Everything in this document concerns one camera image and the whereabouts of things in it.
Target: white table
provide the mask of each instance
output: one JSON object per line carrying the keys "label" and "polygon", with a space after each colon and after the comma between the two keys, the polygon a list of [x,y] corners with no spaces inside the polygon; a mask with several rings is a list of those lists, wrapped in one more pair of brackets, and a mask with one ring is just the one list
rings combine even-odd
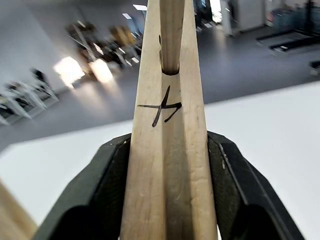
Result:
{"label": "white table", "polygon": [[[308,240],[320,239],[319,103],[320,83],[310,83],[205,106],[207,129],[237,144]],[[130,120],[13,144],[0,156],[0,178],[41,224],[99,146],[131,130]]]}

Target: ceiling light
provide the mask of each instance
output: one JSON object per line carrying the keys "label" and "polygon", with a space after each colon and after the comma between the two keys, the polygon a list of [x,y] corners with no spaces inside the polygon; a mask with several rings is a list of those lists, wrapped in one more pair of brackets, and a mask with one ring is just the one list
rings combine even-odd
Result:
{"label": "ceiling light", "polygon": [[125,51],[123,51],[123,49],[121,47],[118,48],[121,52],[123,52],[124,54],[126,54]]}
{"label": "ceiling light", "polygon": [[147,6],[145,5],[136,5],[133,4],[133,6],[135,7],[135,9],[139,10],[139,11],[147,11]]}
{"label": "ceiling light", "polygon": [[131,17],[129,16],[128,13],[122,13],[122,15],[123,15],[126,19],[131,19]]}
{"label": "ceiling light", "polygon": [[139,60],[136,59],[135,57],[131,58],[132,61],[134,61],[136,64],[139,63]]}
{"label": "ceiling light", "polygon": [[78,24],[80,24],[82,27],[86,27],[86,25],[84,25],[81,21],[78,20]]}

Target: black marker writing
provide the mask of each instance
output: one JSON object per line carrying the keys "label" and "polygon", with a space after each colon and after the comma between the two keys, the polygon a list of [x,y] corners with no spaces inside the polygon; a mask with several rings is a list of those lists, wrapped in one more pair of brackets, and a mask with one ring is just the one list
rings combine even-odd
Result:
{"label": "black marker writing", "polygon": [[177,103],[174,103],[174,104],[167,105],[169,92],[170,92],[170,86],[168,86],[168,88],[166,90],[166,93],[165,93],[164,98],[163,98],[163,100],[161,102],[161,105],[138,105],[138,107],[158,109],[158,112],[156,113],[154,121],[152,123],[152,127],[155,127],[157,125],[162,109],[175,109],[174,112],[167,119],[164,120],[164,122],[166,123],[182,107],[181,102],[177,102]]}

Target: wood grain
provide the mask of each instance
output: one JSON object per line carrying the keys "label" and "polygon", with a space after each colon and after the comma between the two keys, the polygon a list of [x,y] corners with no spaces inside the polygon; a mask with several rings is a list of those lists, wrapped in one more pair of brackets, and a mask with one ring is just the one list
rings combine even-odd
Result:
{"label": "wood grain", "polygon": [[185,0],[160,0],[162,72],[179,72]]}
{"label": "wood grain", "polygon": [[0,239],[29,240],[37,225],[0,181]]}
{"label": "wood grain", "polygon": [[[216,240],[192,0],[185,0],[179,73],[162,73],[160,0],[148,1],[121,222],[121,240]],[[158,108],[181,103],[174,108]]]}

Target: white wall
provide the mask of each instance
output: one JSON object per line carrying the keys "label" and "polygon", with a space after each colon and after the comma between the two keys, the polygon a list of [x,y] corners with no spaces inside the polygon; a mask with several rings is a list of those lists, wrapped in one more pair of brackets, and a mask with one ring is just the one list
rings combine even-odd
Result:
{"label": "white wall", "polygon": [[59,58],[63,59],[70,56],[80,66],[86,67],[83,59],[77,53],[76,44],[65,30],[65,27],[76,19],[71,6],[67,4],[49,4],[29,5],[28,7],[51,39]]}
{"label": "white wall", "polygon": [[264,0],[238,0],[238,21],[241,31],[265,24]]}
{"label": "white wall", "polygon": [[44,72],[55,90],[63,88],[53,70],[60,59],[32,13],[20,0],[0,5],[0,90],[5,83],[34,81],[30,68]]}

